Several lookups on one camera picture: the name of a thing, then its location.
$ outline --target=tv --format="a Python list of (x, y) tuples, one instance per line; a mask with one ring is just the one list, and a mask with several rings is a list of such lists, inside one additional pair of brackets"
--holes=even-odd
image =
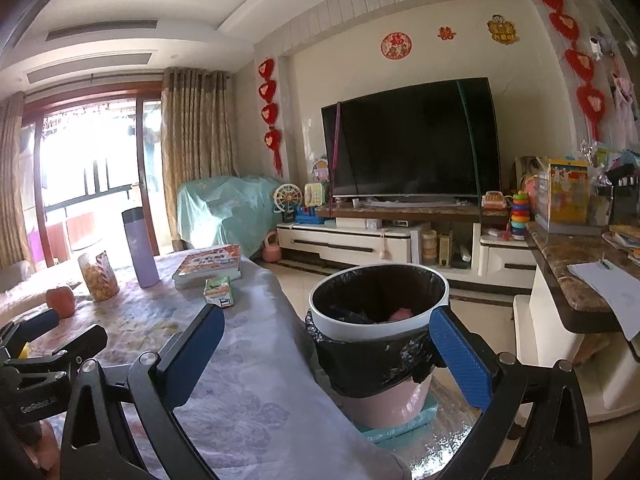
[[(336, 115), (337, 104), (322, 108), (329, 164)], [(406, 86), (341, 102), (334, 196), (476, 196), (472, 140), (481, 193), (500, 190), (487, 78)]]

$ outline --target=pink kettle toy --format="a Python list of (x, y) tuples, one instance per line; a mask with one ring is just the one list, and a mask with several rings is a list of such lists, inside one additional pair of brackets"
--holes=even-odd
[(262, 259), (265, 262), (277, 262), (282, 259), (282, 250), (278, 244), (278, 232), (269, 231), (264, 237), (264, 247), (262, 248)]

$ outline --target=beige curtain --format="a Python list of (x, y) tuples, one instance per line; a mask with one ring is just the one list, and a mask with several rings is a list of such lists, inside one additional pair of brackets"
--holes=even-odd
[(191, 68), (164, 72), (161, 146), (166, 213), (174, 248), (180, 250), (176, 211), (180, 184), (236, 174), (223, 72)]
[(31, 260), (18, 179), (18, 138), (23, 109), (21, 92), (0, 102), (0, 269)]

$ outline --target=drawer handle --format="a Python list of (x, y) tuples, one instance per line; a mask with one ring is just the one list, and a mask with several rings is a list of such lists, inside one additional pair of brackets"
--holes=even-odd
[(505, 269), (518, 269), (518, 270), (536, 270), (535, 265), (526, 264), (504, 264)]
[(348, 245), (335, 245), (335, 244), (328, 244), (326, 242), (310, 242), (308, 240), (293, 240), (293, 243), (295, 244), (305, 244), (305, 245), (313, 245), (316, 247), (326, 247), (328, 249), (340, 249), (343, 251), (358, 251), (361, 253), (372, 253), (373, 249), (371, 249), (370, 247), (352, 247), (352, 246), (348, 246)]

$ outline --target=white cabinet drawer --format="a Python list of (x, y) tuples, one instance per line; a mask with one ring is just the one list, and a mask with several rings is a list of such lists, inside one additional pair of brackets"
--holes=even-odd
[(278, 228), (278, 240), (282, 248), (317, 253), (324, 260), (351, 265), (411, 261), (408, 237), (384, 238), (388, 253), (386, 260), (380, 259), (383, 239), (379, 235)]
[(531, 288), (536, 274), (536, 260), (528, 248), (488, 247), (486, 266), (481, 275), (495, 285)]

